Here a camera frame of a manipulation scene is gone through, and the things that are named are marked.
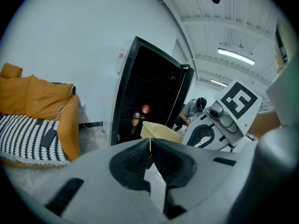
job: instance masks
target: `orange sofa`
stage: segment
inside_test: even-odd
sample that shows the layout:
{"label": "orange sofa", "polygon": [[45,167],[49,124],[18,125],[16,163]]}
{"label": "orange sofa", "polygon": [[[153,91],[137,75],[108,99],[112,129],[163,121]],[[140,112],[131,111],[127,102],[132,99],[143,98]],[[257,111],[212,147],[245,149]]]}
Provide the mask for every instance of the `orange sofa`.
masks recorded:
{"label": "orange sofa", "polygon": [[[80,156],[79,98],[72,94],[73,85],[33,75],[19,78],[21,72],[6,63],[0,73],[0,158],[28,168],[67,165]],[[57,135],[44,147],[50,129]]]}

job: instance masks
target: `yellow cloth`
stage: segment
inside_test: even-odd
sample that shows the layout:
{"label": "yellow cloth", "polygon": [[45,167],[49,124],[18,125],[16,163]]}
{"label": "yellow cloth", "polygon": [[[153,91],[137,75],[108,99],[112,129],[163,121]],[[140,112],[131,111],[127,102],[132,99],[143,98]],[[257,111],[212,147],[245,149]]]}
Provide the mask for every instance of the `yellow cloth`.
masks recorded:
{"label": "yellow cloth", "polygon": [[142,123],[141,138],[164,139],[181,144],[183,136],[167,126],[144,121]]}
{"label": "yellow cloth", "polygon": [[3,115],[26,114],[26,94],[31,77],[0,78],[0,107]]}
{"label": "yellow cloth", "polygon": [[21,76],[23,68],[9,64],[9,63],[4,63],[0,77],[6,78],[6,79],[11,79],[11,78],[19,78]]}
{"label": "yellow cloth", "polygon": [[58,109],[70,99],[71,89],[72,84],[57,85],[32,75],[26,97],[26,115],[36,119],[55,120]]}
{"label": "yellow cloth", "polygon": [[60,116],[57,135],[63,151],[70,161],[74,161],[80,156],[78,96],[72,95],[67,105],[70,106],[66,107]]}

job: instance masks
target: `black baseboard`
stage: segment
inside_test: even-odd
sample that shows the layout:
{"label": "black baseboard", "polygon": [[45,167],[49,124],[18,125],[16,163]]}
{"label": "black baseboard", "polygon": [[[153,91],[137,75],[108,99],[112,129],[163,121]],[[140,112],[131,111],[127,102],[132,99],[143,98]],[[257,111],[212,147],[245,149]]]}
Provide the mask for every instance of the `black baseboard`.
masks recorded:
{"label": "black baseboard", "polygon": [[79,124],[79,129],[103,126],[103,121]]}

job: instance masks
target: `beverage can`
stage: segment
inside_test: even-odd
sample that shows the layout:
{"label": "beverage can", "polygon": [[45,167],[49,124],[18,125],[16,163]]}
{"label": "beverage can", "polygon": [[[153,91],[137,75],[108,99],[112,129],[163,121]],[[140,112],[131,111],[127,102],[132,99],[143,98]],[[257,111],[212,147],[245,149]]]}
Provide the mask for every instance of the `beverage can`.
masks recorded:
{"label": "beverage can", "polygon": [[140,119],[141,115],[138,112],[135,112],[133,115],[133,120],[132,120],[132,125],[133,126],[137,126],[139,123],[139,119]]}

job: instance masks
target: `white cable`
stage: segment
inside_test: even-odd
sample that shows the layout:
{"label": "white cable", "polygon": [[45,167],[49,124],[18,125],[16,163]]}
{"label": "white cable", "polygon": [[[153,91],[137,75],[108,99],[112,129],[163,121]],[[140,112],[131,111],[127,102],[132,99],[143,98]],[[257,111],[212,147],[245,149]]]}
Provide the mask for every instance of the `white cable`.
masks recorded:
{"label": "white cable", "polygon": [[[54,126],[55,121],[59,118],[59,116],[62,114],[62,112],[64,111],[64,109],[65,109],[66,107],[68,107],[68,106],[74,106],[74,107],[76,107],[76,108],[80,111],[80,113],[82,113],[82,108],[83,108],[83,106],[81,106],[81,109],[79,109],[78,106],[76,106],[76,105],[61,106],[61,107],[57,110],[57,112],[56,112],[56,114],[58,114],[58,116],[57,116],[57,118],[52,122],[52,127]],[[87,128],[87,129],[89,129],[89,130],[97,130],[97,129],[100,128],[100,126],[99,126],[99,127],[94,127],[94,129],[91,129],[91,128],[86,127],[86,126],[85,126],[85,123],[83,123],[83,126],[84,126],[85,128]]]}

